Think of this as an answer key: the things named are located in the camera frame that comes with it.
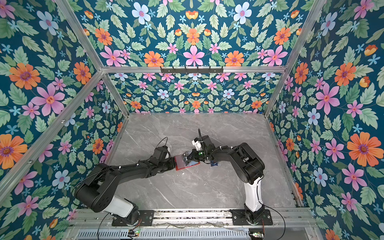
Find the red leather card holder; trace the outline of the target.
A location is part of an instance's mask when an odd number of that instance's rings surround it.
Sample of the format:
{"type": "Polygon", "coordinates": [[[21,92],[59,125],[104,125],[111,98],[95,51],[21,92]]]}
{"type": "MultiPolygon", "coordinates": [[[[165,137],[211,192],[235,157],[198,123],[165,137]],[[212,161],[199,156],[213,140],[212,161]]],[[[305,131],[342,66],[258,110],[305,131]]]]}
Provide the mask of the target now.
{"type": "Polygon", "coordinates": [[[189,154],[190,154],[189,152],[185,152],[181,155],[174,157],[175,168],[177,171],[180,171],[180,170],[183,170],[186,168],[190,168],[190,167],[193,167],[193,166],[200,164],[199,161],[196,161],[194,159],[189,158],[189,154]]]}

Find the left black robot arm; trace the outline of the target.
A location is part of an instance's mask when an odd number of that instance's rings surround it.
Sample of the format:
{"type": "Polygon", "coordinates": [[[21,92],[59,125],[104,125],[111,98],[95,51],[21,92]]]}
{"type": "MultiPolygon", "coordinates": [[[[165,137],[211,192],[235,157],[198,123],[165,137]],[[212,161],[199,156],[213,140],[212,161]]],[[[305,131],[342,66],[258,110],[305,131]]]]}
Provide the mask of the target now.
{"type": "Polygon", "coordinates": [[[118,186],[136,179],[150,178],[175,167],[175,158],[171,157],[167,146],[155,148],[149,159],[136,164],[109,166],[101,163],[75,187],[74,197],[95,213],[109,213],[132,226],[139,221],[139,208],[116,195],[118,186]]]}

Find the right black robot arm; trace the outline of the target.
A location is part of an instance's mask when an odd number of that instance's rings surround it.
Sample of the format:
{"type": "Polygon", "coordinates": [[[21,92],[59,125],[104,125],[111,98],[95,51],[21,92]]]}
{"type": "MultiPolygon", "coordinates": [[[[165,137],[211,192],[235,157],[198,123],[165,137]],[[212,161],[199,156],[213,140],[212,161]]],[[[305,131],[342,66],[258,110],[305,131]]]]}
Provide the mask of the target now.
{"type": "Polygon", "coordinates": [[[208,135],[199,136],[192,141],[194,148],[181,156],[177,164],[179,170],[197,163],[215,164],[218,162],[231,163],[238,178],[245,186],[245,219],[254,225],[261,221],[265,211],[262,200],[262,180],[265,164],[256,152],[247,144],[238,146],[215,146],[208,135]]]}

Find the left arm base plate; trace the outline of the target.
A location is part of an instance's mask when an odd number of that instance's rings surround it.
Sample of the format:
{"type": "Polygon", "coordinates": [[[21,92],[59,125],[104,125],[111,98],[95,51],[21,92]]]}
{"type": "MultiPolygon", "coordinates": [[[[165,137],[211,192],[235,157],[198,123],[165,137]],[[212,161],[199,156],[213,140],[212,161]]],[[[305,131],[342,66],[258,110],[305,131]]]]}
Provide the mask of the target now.
{"type": "Polygon", "coordinates": [[[113,227],[149,227],[154,220],[154,210],[133,210],[127,217],[115,216],[113,227]]]}

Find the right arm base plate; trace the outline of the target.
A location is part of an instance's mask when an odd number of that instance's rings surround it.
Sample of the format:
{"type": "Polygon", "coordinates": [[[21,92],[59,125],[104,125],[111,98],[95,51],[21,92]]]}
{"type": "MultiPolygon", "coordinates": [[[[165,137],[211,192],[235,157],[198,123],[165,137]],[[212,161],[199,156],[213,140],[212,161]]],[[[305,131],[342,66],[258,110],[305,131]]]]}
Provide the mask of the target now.
{"type": "Polygon", "coordinates": [[[250,212],[249,210],[230,210],[234,226],[272,226],[273,219],[269,210],[250,212]]]}

